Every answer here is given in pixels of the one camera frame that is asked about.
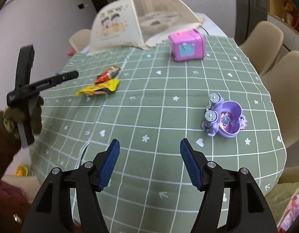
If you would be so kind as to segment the purple toy carriage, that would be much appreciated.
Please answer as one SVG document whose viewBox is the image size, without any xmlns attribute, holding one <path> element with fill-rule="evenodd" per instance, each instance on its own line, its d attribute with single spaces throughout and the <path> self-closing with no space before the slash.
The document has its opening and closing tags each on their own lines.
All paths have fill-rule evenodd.
<svg viewBox="0 0 299 233">
<path fill-rule="evenodd" d="M 225 100 L 219 93 L 211 93 L 209 101 L 201 123 L 201 129 L 208 136 L 219 134 L 224 138 L 233 138 L 247 127 L 247 118 L 238 102 Z"/>
</svg>

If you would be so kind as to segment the mesh food cover tent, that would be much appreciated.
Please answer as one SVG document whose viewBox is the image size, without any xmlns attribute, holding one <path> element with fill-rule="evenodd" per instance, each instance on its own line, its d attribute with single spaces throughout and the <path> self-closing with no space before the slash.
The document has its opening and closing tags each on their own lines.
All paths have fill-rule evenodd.
<svg viewBox="0 0 299 233">
<path fill-rule="evenodd" d="M 120 46 L 147 50 L 170 34 L 197 29 L 202 21 L 181 0 L 117 0 L 104 6 L 91 29 L 89 55 Z"/>
</svg>

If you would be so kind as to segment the green checked tablecloth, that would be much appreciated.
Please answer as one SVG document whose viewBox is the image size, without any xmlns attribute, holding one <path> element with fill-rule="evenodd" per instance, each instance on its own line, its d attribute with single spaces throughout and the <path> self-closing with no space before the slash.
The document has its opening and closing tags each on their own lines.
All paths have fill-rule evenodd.
<svg viewBox="0 0 299 233">
<path fill-rule="evenodd" d="M 207 36 L 205 46 L 204 59 L 188 62 L 174 61 L 168 42 L 74 55 L 63 72 L 77 70 L 79 77 L 43 93 L 33 173 L 43 182 L 54 167 L 78 168 L 119 140 L 112 178 L 98 194 L 111 232 L 190 231 L 203 195 L 181 158 L 183 138 L 225 169 L 246 167 L 268 193 L 286 163 L 270 95 L 233 39 Z M 110 66 L 121 68 L 115 92 L 76 95 Z M 201 129 L 211 93 L 241 105 L 247 127 L 236 137 L 209 137 Z"/>
</svg>

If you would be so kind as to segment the orange red snack packet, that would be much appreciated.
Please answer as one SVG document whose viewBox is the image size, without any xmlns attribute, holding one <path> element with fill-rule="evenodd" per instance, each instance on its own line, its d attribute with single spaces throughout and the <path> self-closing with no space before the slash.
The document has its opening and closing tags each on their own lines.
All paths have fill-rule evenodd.
<svg viewBox="0 0 299 233">
<path fill-rule="evenodd" d="M 121 71 L 121 68 L 118 66 L 110 66 L 102 74 L 98 75 L 95 84 L 104 83 L 115 78 L 118 73 Z"/>
</svg>

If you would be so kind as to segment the yellow plastic trash bag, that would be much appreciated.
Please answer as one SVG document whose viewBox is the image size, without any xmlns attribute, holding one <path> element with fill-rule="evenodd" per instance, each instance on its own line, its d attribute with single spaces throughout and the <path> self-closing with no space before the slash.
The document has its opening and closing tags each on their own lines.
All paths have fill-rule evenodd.
<svg viewBox="0 0 299 233">
<path fill-rule="evenodd" d="M 281 183 L 265 196 L 278 232 L 287 232 L 299 216 L 299 183 Z"/>
</svg>

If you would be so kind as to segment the middle beige chair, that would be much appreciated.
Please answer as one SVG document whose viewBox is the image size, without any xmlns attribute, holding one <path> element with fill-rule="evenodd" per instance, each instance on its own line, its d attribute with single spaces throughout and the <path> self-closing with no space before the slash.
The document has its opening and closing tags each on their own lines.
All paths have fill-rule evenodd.
<svg viewBox="0 0 299 233">
<path fill-rule="evenodd" d="M 299 51 L 286 54 L 261 76 L 270 93 L 286 148 L 299 140 Z"/>
</svg>

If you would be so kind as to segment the pink toy box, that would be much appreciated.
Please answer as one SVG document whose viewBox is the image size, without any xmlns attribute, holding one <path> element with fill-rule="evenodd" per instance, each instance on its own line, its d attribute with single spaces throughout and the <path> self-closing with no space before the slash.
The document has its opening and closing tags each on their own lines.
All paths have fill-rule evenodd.
<svg viewBox="0 0 299 233">
<path fill-rule="evenodd" d="M 203 59 L 206 55 L 205 40 L 198 30 L 186 30 L 169 35 L 172 56 L 177 62 Z"/>
</svg>

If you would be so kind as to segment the far beige chair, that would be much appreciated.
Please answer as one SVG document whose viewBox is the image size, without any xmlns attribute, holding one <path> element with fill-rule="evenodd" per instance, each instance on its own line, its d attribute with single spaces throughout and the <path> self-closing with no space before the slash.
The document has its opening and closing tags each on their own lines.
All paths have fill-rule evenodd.
<svg viewBox="0 0 299 233">
<path fill-rule="evenodd" d="M 277 62 L 283 38 L 282 30 L 275 24 L 261 21 L 240 45 L 240 49 L 248 57 L 258 75 L 264 75 Z"/>
</svg>

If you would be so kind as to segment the yellow snack packet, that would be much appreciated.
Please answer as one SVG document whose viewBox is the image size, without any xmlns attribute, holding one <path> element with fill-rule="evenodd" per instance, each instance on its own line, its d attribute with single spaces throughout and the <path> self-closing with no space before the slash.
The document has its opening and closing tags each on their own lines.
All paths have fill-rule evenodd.
<svg viewBox="0 0 299 233">
<path fill-rule="evenodd" d="M 82 90 L 77 91 L 76 95 L 97 96 L 111 94 L 117 90 L 119 83 L 119 79 L 111 79 L 100 84 L 88 85 Z"/>
</svg>

